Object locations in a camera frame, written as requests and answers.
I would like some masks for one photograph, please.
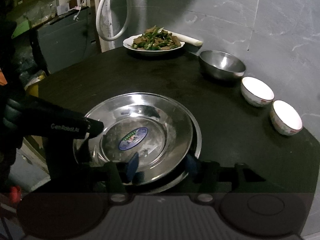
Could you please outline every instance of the plate of stir-fried food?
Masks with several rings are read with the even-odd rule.
[[[179,41],[172,33],[153,26],[143,34],[131,36],[123,41],[123,46],[147,56],[162,55],[166,52],[182,48],[183,41]]]

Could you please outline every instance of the plate sticker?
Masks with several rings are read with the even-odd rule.
[[[140,143],[148,134],[147,127],[139,127],[124,136],[119,143],[119,150],[129,150]]]

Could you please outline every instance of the sliced meat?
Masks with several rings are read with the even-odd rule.
[[[139,44],[140,42],[143,42],[142,38],[143,38],[143,37],[135,38],[135,39],[133,40],[133,43],[134,43],[134,44]]]
[[[160,50],[168,50],[168,49],[170,49],[170,47],[166,46],[166,47],[162,47]]]
[[[181,46],[180,40],[178,39],[177,36],[171,36],[171,39],[175,45]]]
[[[156,28],[157,28],[157,26],[155,25],[155,26],[153,26],[153,27],[150,28],[150,29],[146,29],[145,33],[152,33],[152,32],[155,31]]]
[[[161,42],[163,42],[160,38],[155,38],[155,42],[153,43],[154,46],[158,46]]]

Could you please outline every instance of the label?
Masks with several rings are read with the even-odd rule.
[[[119,143],[119,150],[129,150],[138,145],[148,134],[147,127],[139,127],[124,136]]]
[[[70,131],[70,132],[79,132],[79,128],[68,127],[64,125],[55,125],[54,123],[51,125],[51,129],[64,130],[64,131]]]

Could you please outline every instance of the white hose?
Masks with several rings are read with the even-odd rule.
[[[131,0],[126,0],[127,1],[127,18],[125,19],[125,23],[122,27],[122,29],[119,31],[119,33],[113,37],[105,37],[103,34],[103,31],[101,29],[101,24],[100,24],[100,18],[101,18],[101,12],[103,8],[103,4],[106,0],[100,0],[98,10],[97,10],[97,16],[96,16],[96,28],[98,35],[100,38],[102,38],[104,41],[114,41],[118,39],[127,29],[129,22],[130,22],[130,17],[131,17]]]

